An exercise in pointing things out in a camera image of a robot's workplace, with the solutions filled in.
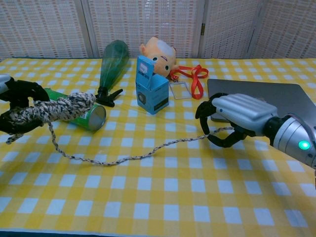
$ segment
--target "green can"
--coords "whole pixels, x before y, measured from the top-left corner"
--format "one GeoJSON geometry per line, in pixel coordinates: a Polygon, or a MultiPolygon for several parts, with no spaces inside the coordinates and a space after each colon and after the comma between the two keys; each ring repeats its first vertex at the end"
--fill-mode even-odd
{"type": "MultiPolygon", "coordinates": [[[[57,101],[59,97],[67,97],[67,95],[53,91],[50,88],[45,88],[45,91],[47,92],[49,99],[53,101],[57,101]]],[[[85,112],[75,120],[71,120],[70,122],[82,126],[88,130],[96,131],[104,125],[106,115],[107,113],[103,106],[94,104],[89,111],[85,112]]]]}

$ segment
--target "robotic arm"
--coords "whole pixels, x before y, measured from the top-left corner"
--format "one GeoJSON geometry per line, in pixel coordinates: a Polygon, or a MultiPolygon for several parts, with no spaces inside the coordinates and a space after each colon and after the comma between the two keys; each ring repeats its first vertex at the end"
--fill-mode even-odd
{"type": "MultiPolygon", "coordinates": [[[[29,106],[28,97],[35,101],[49,101],[46,91],[36,82],[14,80],[7,74],[0,74],[0,100],[10,102],[10,110],[17,110],[29,106]]],[[[12,124],[9,111],[0,115],[0,131],[8,134],[27,133],[38,126],[42,126],[40,120],[32,121],[25,125],[12,124]]]]}
{"type": "Polygon", "coordinates": [[[271,146],[316,170],[315,133],[297,116],[279,118],[277,108],[266,102],[244,94],[217,93],[196,111],[205,134],[209,134],[207,117],[214,113],[225,117],[234,128],[225,139],[209,135],[215,145],[230,147],[247,136],[266,136],[271,146]]]}

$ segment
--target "black and white rope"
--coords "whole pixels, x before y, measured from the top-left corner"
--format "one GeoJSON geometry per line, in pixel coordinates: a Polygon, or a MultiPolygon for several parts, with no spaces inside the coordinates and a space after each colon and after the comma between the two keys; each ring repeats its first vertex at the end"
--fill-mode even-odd
{"type": "MultiPolygon", "coordinates": [[[[150,157],[157,150],[163,147],[170,146],[178,142],[191,142],[191,141],[195,141],[199,139],[204,139],[204,138],[207,138],[209,135],[207,134],[207,135],[202,135],[195,138],[177,139],[174,141],[163,143],[162,145],[155,147],[152,151],[148,152],[145,155],[130,156],[130,157],[118,159],[112,162],[101,162],[101,161],[92,160],[88,158],[80,158],[80,157],[67,155],[63,150],[59,148],[56,142],[56,134],[54,132],[53,125],[51,122],[56,121],[56,120],[74,120],[75,118],[89,111],[91,107],[93,106],[93,103],[95,102],[95,100],[96,98],[92,94],[85,94],[85,93],[78,92],[78,93],[71,94],[67,98],[59,98],[57,101],[51,101],[51,102],[36,101],[34,103],[35,105],[34,107],[28,107],[18,112],[12,112],[10,116],[12,118],[12,123],[25,124],[34,119],[39,119],[43,123],[47,123],[49,125],[49,131],[52,135],[52,143],[54,144],[56,151],[58,151],[64,157],[67,157],[69,159],[86,161],[92,164],[103,165],[103,166],[118,165],[128,160],[137,160],[137,159],[150,157]]],[[[231,129],[233,128],[222,127],[211,132],[210,134],[215,134],[223,130],[231,130],[231,129]]],[[[22,136],[23,134],[14,134],[12,137],[8,138],[6,143],[11,144],[12,142],[19,139],[22,136]]]]}

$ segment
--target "laptop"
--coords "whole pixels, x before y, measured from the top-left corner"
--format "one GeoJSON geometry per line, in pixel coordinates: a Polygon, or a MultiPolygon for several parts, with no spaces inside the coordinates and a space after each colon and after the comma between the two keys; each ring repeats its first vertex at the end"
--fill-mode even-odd
{"type": "MultiPolygon", "coordinates": [[[[209,97],[218,92],[255,97],[276,106],[280,118],[294,113],[310,127],[316,126],[316,106],[298,84],[208,79],[207,89],[209,97]]],[[[211,119],[227,122],[217,113],[211,119]]]]}

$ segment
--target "blue box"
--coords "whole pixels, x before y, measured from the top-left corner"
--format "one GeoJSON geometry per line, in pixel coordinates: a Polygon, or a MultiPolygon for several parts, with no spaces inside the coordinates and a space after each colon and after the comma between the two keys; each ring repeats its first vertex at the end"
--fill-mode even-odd
{"type": "Polygon", "coordinates": [[[155,61],[138,56],[136,69],[137,104],[154,115],[169,105],[169,81],[154,74],[155,61]]]}

